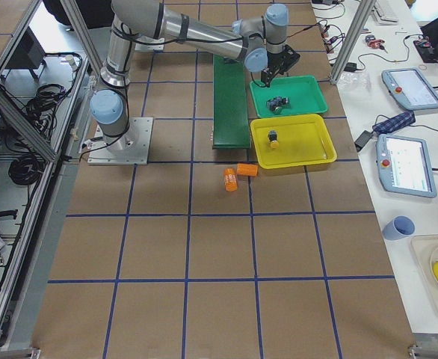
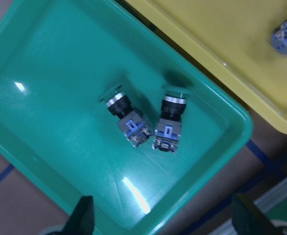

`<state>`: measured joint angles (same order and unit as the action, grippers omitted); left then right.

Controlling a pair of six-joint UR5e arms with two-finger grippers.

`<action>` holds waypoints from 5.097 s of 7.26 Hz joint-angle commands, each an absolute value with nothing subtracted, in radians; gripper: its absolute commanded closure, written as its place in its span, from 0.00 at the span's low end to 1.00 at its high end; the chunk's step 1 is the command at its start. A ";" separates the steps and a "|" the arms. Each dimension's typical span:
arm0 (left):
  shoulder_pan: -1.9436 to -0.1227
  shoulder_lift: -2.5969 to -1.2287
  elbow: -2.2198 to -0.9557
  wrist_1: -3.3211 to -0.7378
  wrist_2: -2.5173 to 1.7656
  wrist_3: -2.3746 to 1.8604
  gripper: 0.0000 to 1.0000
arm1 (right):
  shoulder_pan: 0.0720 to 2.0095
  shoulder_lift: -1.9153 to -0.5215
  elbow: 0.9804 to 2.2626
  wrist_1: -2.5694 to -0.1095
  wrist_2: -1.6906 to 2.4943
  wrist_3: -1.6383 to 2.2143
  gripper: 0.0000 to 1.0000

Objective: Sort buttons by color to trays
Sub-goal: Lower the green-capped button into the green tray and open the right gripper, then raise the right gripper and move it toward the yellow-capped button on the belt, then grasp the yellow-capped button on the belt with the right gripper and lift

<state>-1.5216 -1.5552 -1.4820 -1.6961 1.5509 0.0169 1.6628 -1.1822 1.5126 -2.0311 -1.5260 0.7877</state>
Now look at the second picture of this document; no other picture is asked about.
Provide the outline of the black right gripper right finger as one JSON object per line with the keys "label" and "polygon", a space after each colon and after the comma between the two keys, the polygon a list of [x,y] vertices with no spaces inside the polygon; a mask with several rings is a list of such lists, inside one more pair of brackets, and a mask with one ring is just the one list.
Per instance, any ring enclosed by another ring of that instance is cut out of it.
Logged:
{"label": "black right gripper right finger", "polygon": [[278,229],[243,193],[232,195],[232,225],[238,235],[277,235]]}

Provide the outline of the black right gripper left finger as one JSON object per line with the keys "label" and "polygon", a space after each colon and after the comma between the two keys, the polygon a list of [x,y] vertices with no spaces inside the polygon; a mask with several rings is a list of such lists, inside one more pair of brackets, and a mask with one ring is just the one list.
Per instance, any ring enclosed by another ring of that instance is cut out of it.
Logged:
{"label": "black right gripper left finger", "polygon": [[94,201],[82,196],[62,229],[63,235],[92,235],[95,229]]}

